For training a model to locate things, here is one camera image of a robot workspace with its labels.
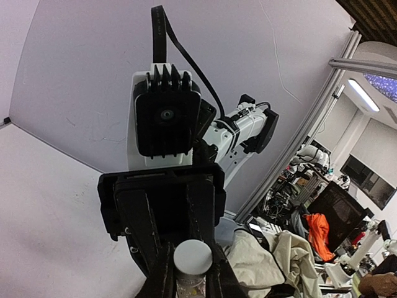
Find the white nail polish cap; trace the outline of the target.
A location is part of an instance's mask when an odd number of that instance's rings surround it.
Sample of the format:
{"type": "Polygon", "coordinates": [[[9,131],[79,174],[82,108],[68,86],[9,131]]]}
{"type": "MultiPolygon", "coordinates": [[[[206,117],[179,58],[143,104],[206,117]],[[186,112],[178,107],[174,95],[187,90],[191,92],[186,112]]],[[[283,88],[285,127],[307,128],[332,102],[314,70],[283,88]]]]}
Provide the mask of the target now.
{"type": "Polygon", "coordinates": [[[192,276],[205,274],[213,263],[211,248],[196,239],[179,244],[174,250],[173,259],[179,272],[192,276]]]}

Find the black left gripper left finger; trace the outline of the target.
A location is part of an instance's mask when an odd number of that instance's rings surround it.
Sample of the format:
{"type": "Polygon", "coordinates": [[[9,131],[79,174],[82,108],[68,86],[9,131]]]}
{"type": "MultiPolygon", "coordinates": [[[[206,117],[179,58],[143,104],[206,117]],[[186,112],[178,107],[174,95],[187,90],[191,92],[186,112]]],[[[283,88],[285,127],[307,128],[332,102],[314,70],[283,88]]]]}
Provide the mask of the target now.
{"type": "Polygon", "coordinates": [[[174,245],[169,242],[160,249],[136,298],[173,298],[176,296],[174,250],[174,245]]]}

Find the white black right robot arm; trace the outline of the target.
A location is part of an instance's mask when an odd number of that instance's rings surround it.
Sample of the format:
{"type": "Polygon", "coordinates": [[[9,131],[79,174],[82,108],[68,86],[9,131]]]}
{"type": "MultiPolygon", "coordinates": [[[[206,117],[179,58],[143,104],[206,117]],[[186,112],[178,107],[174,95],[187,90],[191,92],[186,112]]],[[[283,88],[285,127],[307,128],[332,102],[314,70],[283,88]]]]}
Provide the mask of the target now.
{"type": "Polygon", "coordinates": [[[145,169],[105,173],[100,212],[112,240],[125,237],[134,262],[150,275],[162,246],[199,239],[211,245],[225,213],[226,186],[269,144],[278,114],[242,95],[237,108],[208,125],[188,154],[150,159],[145,169]]]}

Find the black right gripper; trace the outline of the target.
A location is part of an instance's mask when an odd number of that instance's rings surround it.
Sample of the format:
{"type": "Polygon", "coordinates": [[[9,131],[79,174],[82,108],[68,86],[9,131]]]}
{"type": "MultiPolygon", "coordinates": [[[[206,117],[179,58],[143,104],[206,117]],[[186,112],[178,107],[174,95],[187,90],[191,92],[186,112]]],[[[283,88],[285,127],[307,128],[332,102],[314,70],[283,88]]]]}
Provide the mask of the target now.
{"type": "Polygon", "coordinates": [[[213,245],[225,209],[224,180],[218,164],[103,174],[98,191],[106,229],[112,238],[126,235],[148,277],[161,242],[193,238],[213,245]]]}

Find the clear glitter nail polish bottle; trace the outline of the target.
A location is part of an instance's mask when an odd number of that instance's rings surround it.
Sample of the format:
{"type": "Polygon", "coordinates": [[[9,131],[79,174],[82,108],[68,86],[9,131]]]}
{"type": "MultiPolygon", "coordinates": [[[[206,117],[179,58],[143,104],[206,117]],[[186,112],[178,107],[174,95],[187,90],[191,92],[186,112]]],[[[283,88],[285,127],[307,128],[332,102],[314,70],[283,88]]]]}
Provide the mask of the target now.
{"type": "Polygon", "coordinates": [[[190,298],[206,296],[206,274],[192,275],[178,271],[176,273],[176,297],[190,298]]]}

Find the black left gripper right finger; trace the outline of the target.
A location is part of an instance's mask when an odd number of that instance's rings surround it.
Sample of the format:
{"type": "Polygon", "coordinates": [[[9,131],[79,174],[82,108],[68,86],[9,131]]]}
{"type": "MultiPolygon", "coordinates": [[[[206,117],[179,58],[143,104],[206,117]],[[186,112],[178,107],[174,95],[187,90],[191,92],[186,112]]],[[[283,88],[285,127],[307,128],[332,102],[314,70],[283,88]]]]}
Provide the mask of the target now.
{"type": "Polygon", "coordinates": [[[210,243],[213,263],[206,276],[206,297],[242,297],[242,290],[221,246],[210,243]]]}

